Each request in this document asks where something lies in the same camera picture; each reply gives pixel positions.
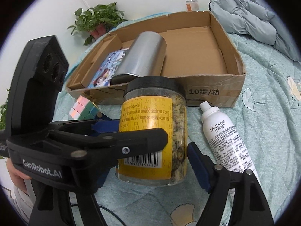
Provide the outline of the person's left hand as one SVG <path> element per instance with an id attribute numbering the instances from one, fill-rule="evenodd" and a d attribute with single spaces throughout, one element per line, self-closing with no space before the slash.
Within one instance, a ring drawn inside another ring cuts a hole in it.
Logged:
<path id="1" fill-rule="evenodd" d="M 17 170 L 14 167 L 10 158 L 7 159 L 6 166 L 13 184 L 22 192 L 28 194 L 25 181 L 27 180 L 30 181 L 32 178 L 26 174 L 23 174 L 21 171 Z"/>

